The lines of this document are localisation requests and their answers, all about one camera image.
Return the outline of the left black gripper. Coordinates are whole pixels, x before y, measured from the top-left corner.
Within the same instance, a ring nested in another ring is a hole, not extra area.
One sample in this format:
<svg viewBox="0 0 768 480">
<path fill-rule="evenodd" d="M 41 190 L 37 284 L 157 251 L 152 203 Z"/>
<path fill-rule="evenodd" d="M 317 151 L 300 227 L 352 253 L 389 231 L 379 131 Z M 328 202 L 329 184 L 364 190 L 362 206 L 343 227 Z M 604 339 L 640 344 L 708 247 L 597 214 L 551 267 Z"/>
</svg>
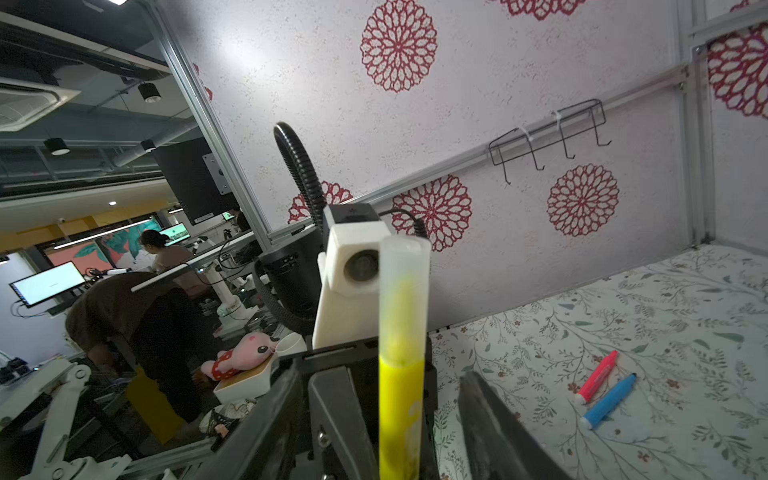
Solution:
<svg viewBox="0 0 768 480">
<path fill-rule="evenodd" d="M 321 231 L 309 227 L 262 253 L 271 288 L 255 287 L 272 316 L 302 336 L 314 331 L 321 293 L 317 263 Z M 314 374 L 308 382 L 313 453 L 320 479 L 377 479 L 379 468 L 352 376 L 346 367 Z"/>
</svg>

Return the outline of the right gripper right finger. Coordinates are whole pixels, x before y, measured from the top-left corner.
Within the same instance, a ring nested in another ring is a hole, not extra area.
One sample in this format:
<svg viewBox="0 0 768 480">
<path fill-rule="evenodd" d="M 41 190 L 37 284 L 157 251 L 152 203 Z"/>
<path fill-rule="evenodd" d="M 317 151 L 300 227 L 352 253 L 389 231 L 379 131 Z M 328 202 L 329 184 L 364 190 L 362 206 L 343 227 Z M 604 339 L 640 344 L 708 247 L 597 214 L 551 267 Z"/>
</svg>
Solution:
<svg viewBox="0 0 768 480">
<path fill-rule="evenodd" d="M 479 373 L 461 377 L 458 408 L 474 480 L 569 477 Z"/>
</svg>

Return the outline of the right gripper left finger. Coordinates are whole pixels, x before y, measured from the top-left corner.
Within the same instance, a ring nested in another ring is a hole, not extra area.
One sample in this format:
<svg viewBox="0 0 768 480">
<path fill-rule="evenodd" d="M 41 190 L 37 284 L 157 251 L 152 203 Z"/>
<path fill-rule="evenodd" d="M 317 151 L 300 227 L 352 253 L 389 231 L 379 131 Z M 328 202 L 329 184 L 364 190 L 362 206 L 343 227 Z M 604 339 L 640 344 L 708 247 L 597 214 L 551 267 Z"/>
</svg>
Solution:
<svg viewBox="0 0 768 480">
<path fill-rule="evenodd" d="M 287 479 L 294 468 L 304 390 L 296 369 L 284 372 L 229 433 L 195 477 L 202 480 Z"/>
</svg>

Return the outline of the pink highlighter pen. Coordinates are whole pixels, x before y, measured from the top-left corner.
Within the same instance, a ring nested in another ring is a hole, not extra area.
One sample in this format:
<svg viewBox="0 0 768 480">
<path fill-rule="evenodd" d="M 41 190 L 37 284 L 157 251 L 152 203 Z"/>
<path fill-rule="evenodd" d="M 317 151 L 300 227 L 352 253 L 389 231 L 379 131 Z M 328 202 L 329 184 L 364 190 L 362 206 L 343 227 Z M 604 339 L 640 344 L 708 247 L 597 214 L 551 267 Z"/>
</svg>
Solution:
<svg viewBox="0 0 768 480">
<path fill-rule="evenodd" d="M 617 356 L 618 352 L 614 350 L 599 363 L 595 371 L 574 395 L 578 404 L 585 405 L 592 400 L 616 365 Z"/>
</svg>

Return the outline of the clear pen cap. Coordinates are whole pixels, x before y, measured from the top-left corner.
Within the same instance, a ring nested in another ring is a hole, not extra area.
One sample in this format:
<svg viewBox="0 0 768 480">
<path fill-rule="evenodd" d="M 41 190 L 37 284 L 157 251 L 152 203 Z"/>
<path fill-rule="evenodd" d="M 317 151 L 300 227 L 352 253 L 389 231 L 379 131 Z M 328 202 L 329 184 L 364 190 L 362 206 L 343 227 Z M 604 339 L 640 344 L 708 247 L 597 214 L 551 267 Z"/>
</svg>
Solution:
<svg viewBox="0 0 768 480">
<path fill-rule="evenodd" d="M 414 236 L 380 244 L 379 354 L 392 367 L 425 358 L 431 246 Z"/>
</svg>

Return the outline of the yellow highlighter pen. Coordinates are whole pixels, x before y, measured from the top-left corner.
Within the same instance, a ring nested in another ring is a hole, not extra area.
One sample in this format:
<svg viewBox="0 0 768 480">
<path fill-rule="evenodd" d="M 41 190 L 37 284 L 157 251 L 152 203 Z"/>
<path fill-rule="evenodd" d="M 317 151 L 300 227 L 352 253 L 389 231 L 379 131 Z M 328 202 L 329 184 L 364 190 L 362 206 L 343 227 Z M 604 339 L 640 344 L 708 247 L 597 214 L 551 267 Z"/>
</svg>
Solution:
<svg viewBox="0 0 768 480">
<path fill-rule="evenodd" d="M 423 360 L 391 365 L 379 357 L 379 478 L 418 479 L 420 465 Z"/>
</svg>

